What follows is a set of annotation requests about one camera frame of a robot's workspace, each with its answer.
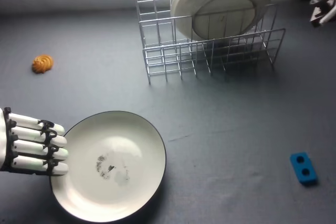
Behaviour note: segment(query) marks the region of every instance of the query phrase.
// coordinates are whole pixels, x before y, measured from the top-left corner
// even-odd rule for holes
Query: plate
[[[164,143],[146,119],[129,112],[93,115],[66,133],[69,172],[51,177],[70,214],[93,222],[123,219],[158,189],[166,167]]]
[[[218,39],[251,29],[262,18],[266,10],[263,7],[269,3],[270,0],[173,0],[171,16],[193,17],[193,29],[189,18],[175,19],[178,30],[188,38]]]

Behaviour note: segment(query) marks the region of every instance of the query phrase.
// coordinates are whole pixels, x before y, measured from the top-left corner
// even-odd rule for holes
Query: blue block
[[[317,183],[315,170],[305,152],[292,154],[290,161],[301,184],[313,185]]]

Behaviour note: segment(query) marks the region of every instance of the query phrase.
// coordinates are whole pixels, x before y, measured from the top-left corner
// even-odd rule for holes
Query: orange swirl cookie
[[[50,70],[54,65],[54,60],[50,55],[37,56],[32,65],[32,69],[35,73],[44,73]]]

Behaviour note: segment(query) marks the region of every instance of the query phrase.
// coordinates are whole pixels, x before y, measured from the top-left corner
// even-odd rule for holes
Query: black hole on blue block
[[[305,159],[304,159],[302,156],[298,156],[298,157],[296,158],[296,161],[297,161],[298,163],[303,163],[303,162],[305,161]]]
[[[305,169],[302,170],[302,174],[305,175],[305,176],[308,176],[310,174],[310,171],[305,168]]]

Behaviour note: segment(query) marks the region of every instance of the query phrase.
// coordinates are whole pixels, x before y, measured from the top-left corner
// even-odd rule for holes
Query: dish rack
[[[276,62],[286,30],[274,29],[277,17],[277,5],[261,7],[260,20],[248,31],[238,36],[196,41],[182,35],[176,21],[190,24],[193,30],[193,17],[171,17],[170,7],[173,0],[135,0],[139,18],[139,28],[143,47],[143,60],[149,83],[151,77],[170,73],[179,73],[181,78],[186,72],[193,72],[197,77],[202,71],[211,77],[215,70],[228,71],[232,66],[253,63],[254,66],[267,59],[270,65]],[[240,31],[243,31],[244,13],[251,8],[222,12],[223,17],[241,15]]]

